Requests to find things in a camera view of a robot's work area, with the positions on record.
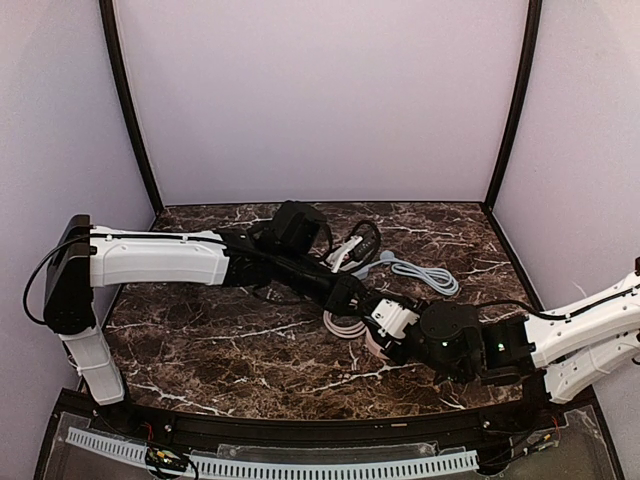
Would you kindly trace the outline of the pink round power socket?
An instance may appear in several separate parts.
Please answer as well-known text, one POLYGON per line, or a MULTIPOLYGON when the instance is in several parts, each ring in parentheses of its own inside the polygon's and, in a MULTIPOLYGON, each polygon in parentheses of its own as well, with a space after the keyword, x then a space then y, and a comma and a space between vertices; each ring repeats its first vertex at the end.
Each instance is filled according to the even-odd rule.
POLYGON ((373 356, 381 360, 388 359, 388 357, 384 354, 382 347, 374 340, 369 331, 365 333, 365 345, 373 356))

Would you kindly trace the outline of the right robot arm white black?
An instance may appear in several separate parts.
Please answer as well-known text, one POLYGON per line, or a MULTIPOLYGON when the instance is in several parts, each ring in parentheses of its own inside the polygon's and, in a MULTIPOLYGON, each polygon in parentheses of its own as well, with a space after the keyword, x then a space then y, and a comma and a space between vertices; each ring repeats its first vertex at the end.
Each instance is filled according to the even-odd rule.
POLYGON ((491 305, 380 298, 367 306, 372 350, 397 364, 419 361, 440 380, 512 385, 542 375, 547 398, 571 401, 639 357, 639 273, 551 311, 524 303, 522 314, 484 322, 491 305))

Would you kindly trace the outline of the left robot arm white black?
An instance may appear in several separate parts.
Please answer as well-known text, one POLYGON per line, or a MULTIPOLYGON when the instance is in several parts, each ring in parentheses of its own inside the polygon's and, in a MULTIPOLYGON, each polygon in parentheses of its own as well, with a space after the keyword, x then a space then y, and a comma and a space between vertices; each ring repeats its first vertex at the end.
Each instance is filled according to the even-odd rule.
POLYGON ((46 274, 36 322, 61 339, 98 405, 119 404, 127 389, 94 312, 95 289, 132 283, 262 287, 277 281, 330 313, 359 316, 366 287, 310 253, 327 229, 324 214, 298 201, 284 202, 247 231, 123 231, 75 215, 34 269, 46 274))

